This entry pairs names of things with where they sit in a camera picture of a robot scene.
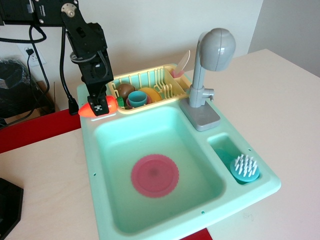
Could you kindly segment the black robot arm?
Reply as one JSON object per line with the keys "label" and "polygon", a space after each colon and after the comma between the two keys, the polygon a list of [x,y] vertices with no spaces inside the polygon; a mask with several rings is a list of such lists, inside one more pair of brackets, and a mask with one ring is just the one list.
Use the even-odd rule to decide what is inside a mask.
{"label": "black robot arm", "polygon": [[2,0],[0,24],[30,25],[41,35],[41,27],[62,27],[73,50],[71,61],[78,65],[87,87],[92,113],[112,112],[106,91],[114,76],[104,31],[98,23],[85,22],[77,0]]}

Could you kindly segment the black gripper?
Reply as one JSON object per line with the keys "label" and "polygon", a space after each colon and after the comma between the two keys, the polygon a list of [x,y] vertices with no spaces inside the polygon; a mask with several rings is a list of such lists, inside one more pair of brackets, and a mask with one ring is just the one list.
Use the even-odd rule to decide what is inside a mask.
{"label": "black gripper", "polygon": [[99,96],[106,93],[106,84],[114,80],[108,52],[99,50],[85,57],[76,56],[72,52],[70,60],[78,65],[82,74],[81,80],[85,83],[89,93],[87,101],[90,112],[94,116],[108,114],[107,99],[105,96]]}

